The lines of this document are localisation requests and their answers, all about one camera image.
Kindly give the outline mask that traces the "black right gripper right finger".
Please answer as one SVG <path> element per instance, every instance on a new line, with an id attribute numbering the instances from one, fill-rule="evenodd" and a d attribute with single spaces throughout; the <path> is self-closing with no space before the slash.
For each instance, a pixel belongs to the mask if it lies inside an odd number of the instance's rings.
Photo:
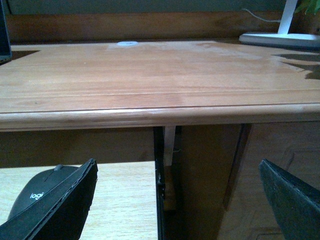
<path id="1" fill-rule="evenodd" d="M 259 164 L 260 179 L 286 240 L 320 238 L 320 191 L 273 162 Z"/>

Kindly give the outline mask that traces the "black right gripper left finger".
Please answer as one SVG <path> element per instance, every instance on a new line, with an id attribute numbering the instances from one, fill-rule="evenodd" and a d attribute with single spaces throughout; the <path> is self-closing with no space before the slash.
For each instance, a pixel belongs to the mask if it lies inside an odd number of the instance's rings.
<path id="1" fill-rule="evenodd" d="M 78 240 L 93 202 L 98 166 L 90 159 L 0 226 L 2 240 Z"/>

